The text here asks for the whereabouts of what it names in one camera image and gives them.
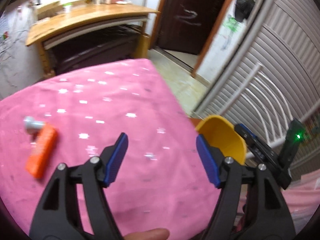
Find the person's left hand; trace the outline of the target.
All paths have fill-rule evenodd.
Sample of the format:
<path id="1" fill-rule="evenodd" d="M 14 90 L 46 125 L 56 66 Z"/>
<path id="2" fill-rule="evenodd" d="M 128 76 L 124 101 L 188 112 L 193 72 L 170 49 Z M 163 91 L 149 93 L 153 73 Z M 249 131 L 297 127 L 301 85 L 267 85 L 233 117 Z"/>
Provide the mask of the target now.
<path id="1" fill-rule="evenodd" d="M 157 228 L 143 232 L 133 232 L 124 236 L 125 240 L 167 240 L 170 231 L 164 228 Z"/>

